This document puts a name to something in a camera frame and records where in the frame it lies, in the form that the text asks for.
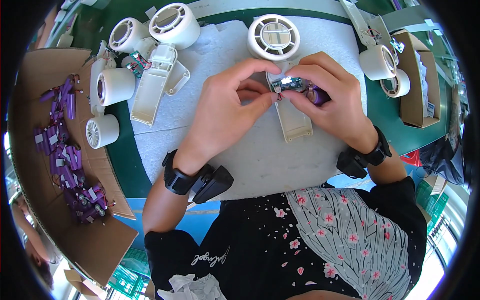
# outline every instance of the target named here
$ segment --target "blue floor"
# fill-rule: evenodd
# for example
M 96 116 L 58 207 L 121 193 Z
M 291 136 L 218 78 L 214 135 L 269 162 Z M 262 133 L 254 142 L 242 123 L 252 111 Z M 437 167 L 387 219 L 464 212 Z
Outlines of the blue floor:
M 415 187 L 417 187 L 422 181 L 422 177 L 425 176 L 425 172 L 422 168 L 417 170 L 417 167 L 407 164 L 405 164 L 405 169 L 407 170 L 407 174 L 413 178 Z M 352 179 L 341 174 L 330 178 L 327 182 L 336 188 L 355 188 L 366 191 L 370 191 L 370 189 L 375 185 L 370 179 L 369 175 L 363 179 Z M 115 216 L 115 218 L 138 231 L 138 236 L 135 241 L 133 241 L 132 248 L 145 250 L 141 213 L 145 204 L 145 199 L 128 198 L 127 201 L 137 219 L 130 220 L 121 216 Z M 193 239 L 200 244 L 213 221 L 218 216 L 219 209 L 220 201 L 199 204 L 187 211 L 183 219 L 178 224 L 177 229 L 181 229 L 190 233 Z

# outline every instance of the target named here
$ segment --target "finger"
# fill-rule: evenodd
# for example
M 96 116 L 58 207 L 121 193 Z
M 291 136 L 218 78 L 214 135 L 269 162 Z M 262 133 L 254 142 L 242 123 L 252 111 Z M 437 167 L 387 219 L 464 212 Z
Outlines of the finger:
M 327 93 L 341 89 L 341 82 L 318 65 L 297 65 L 285 72 L 286 76 L 308 79 Z
M 252 103 L 244 106 L 248 110 L 249 116 L 256 121 L 263 115 L 277 99 L 276 93 L 266 93 L 256 98 Z
M 303 94 L 290 90 L 283 91 L 282 95 L 285 96 L 285 98 L 289 98 L 293 106 L 306 114 L 310 119 L 315 121 L 322 119 L 322 116 L 325 112 L 310 102 L 310 100 L 307 99 L 307 97 L 305 97 Z
M 259 92 L 260 94 L 265 94 L 270 92 L 270 90 L 266 88 L 263 84 L 251 78 L 247 78 L 245 80 L 240 81 L 240 84 L 237 90 L 244 90 L 244 89 Z
M 318 65 L 338 80 L 350 80 L 352 77 L 352 74 L 348 73 L 338 62 L 323 51 L 302 58 L 299 64 Z
M 254 91 L 249 91 L 249 90 L 239 90 L 237 91 L 237 94 L 239 95 L 240 101 L 244 100 L 253 100 L 258 97 L 260 97 L 262 94 Z
M 282 72 L 282 70 L 271 61 L 246 59 L 221 72 L 219 76 L 226 80 L 226 84 L 229 87 L 233 87 L 236 90 L 241 81 L 249 78 L 253 73 L 263 71 L 272 74 L 280 74 Z

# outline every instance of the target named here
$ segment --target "white foam sheet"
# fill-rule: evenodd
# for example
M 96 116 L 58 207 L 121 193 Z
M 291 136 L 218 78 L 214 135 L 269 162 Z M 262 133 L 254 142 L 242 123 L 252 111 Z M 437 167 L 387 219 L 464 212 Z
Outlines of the white foam sheet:
M 352 26 L 307 17 L 289 19 L 300 32 L 296 62 L 318 51 L 328 53 L 360 81 L 366 113 L 365 79 Z M 167 151 L 176 149 L 187 134 L 204 80 L 251 57 L 246 47 L 247 31 L 241 21 L 202 27 L 197 42 L 179 51 L 179 60 L 192 74 L 190 80 L 176 95 L 162 98 L 152 127 L 132 122 L 138 151 L 152 183 L 162 169 Z M 210 161 L 214 167 L 225 166 L 234 178 L 232 187 L 213 200 L 263 196 L 321 184 L 335 174 L 337 157 L 346 147 L 316 126 L 313 136 L 285 143 L 272 106 L 238 143 Z

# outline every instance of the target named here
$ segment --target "black t-shirt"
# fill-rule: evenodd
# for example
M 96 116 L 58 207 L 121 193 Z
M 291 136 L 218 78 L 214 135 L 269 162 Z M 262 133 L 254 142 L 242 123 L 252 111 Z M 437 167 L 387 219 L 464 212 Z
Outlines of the black t-shirt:
M 417 283 L 426 236 L 407 177 L 371 192 L 314 187 L 222 202 L 200 246 L 172 230 L 148 232 L 145 249 L 155 288 L 165 291 L 173 275 L 212 274 L 228 300 L 314 289 L 394 300 Z

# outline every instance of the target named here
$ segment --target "person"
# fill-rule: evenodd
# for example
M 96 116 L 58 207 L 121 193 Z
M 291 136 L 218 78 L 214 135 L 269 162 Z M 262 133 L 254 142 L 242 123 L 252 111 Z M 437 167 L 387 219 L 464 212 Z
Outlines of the person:
M 173 168 L 192 176 L 242 138 L 277 98 L 249 78 L 263 71 L 281 72 L 272 62 L 247 59 L 207 78 Z M 316 107 L 301 93 L 282 92 L 318 127 L 361 153 L 376 148 L 378 133 L 362 112 L 360 83 L 335 60 L 312 54 L 285 75 L 311 80 L 331 97 Z M 156 298 L 193 292 L 228 300 L 403 299 L 420 277 L 426 221 L 412 178 L 390 150 L 392 157 L 368 165 L 376 184 L 370 192 L 317 186 L 222 201 L 200 246 L 175 229 L 188 194 L 169 191 L 160 174 L 143 210 Z
M 48 239 L 40 226 L 33 227 L 26 219 L 30 215 L 30 209 L 22 194 L 19 194 L 11 205 L 13 220 L 17 226 L 20 240 L 23 242 L 25 252 L 31 263 L 50 290 L 53 290 L 53 276 L 50 265 L 60 264 L 63 256 Z

